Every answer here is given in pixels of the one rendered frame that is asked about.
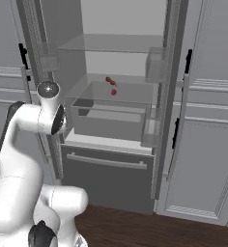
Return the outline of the clear fridge crisper drawer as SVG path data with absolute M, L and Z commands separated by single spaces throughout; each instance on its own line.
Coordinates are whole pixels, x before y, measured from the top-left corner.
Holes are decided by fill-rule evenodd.
M 150 103 L 79 98 L 71 106 L 76 134 L 140 141 Z

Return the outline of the clear fridge door bin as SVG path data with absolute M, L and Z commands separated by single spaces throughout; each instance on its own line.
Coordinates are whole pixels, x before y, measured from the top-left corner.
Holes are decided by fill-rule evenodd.
M 151 47 L 146 59 L 145 80 L 149 83 L 161 83 L 165 77 L 165 55 L 164 47 Z
M 160 110 L 152 105 L 146 109 L 142 135 L 141 146 L 146 148 L 155 148 L 157 146 L 160 128 Z
M 43 72 L 53 72 L 59 69 L 58 58 L 54 55 L 45 55 L 41 57 Z

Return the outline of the clear glass fridge shelf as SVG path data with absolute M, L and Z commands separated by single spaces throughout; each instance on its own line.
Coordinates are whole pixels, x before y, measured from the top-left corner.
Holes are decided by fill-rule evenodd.
M 116 81 L 112 86 L 105 81 L 105 77 Z M 85 74 L 66 94 L 67 98 L 83 98 L 115 100 L 137 103 L 157 103 L 157 84 L 150 84 L 143 76 L 116 75 L 116 74 Z
M 58 47 L 66 51 L 148 53 L 150 48 L 160 51 L 163 36 L 84 34 Z

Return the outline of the grey fridge door two bins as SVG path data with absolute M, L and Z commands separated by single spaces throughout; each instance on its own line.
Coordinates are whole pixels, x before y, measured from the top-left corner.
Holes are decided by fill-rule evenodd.
M 166 146 L 171 122 L 172 105 L 177 85 L 181 51 L 183 46 L 185 20 L 189 0 L 168 0 L 166 11 L 166 31 L 163 38 L 165 53 L 165 81 L 161 84 L 159 102 L 160 126 L 155 147 L 151 198 L 159 197 Z

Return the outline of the grey open fridge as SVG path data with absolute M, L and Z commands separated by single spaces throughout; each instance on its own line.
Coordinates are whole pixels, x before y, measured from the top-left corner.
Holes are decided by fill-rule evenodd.
M 78 98 L 66 97 L 76 82 L 88 73 L 145 78 L 149 52 L 66 51 L 59 50 L 58 47 L 84 34 L 164 37 L 166 5 L 166 0 L 41 0 L 46 38 L 56 51 L 59 62 L 59 69 L 55 71 L 54 77 L 61 86 L 66 106 L 67 130 L 61 146 L 152 155 L 155 159 L 155 148 L 142 147 L 141 140 L 129 141 L 76 134 L 71 106 Z M 157 84 L 157 103 L 151 106 L 155 105 L 158 109 L 161 83 L 150 83 Z

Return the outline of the grey fridge door with bin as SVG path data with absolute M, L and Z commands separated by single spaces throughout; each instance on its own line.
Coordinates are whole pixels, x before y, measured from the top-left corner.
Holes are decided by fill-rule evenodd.
M 66 124 L 65 108 L 60 103 L 60 86 L 43 70 L 42 51 L 36 19 L 35 0 L 15 0 L 31 65 L 32 76 L 40 99 L 39 127 L 46 136 L 55 177 L 62 179 L 63 165 L 59 134 Z

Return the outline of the dark red food piece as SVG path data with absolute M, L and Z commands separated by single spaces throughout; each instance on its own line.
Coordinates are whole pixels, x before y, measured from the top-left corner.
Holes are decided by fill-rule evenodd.
M 105 77 L 105 81 L 108 82 L 110 85 L 118 87 L 116 81 L 112 80 L 110 77 Z

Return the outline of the dark grey freezer drawer front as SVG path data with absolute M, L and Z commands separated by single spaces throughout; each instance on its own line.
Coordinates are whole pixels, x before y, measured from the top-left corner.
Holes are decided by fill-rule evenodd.
M 152 214 L 154 200 L 151 198 L 154 157 L 128 152 L 87 149 L 62 145 L 64 185 L 84 188 L 89 204 L 105 206 L 132 212 Z M 67 154 L 97 159 L 139 163 L 147 165 L 146 170 L 103 166 L 67 159 Z

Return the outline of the grey tall cupboard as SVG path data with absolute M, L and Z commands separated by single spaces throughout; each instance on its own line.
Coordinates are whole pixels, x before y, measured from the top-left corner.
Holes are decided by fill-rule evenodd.
M 185 123 L 168 182 L 189 49 Z M 157 213 L 228 227 L 228 0 L 189 0 Z
M 9 106 L 16 101 L 26 101 L 23 88 L 18 44 L 25 40 L 15 0 L 0 0 L 0 137 L 6 120 Z M 15 146 L 22 152 L 31 155 L 41 165 L 44 172 L 44 183 L 53 184 L 53 171 L 49 158 L 45 157 L 43 147 L 48 155 L 46 142 L 43 147 L 39 136 L 20 131 L 17 134 Z

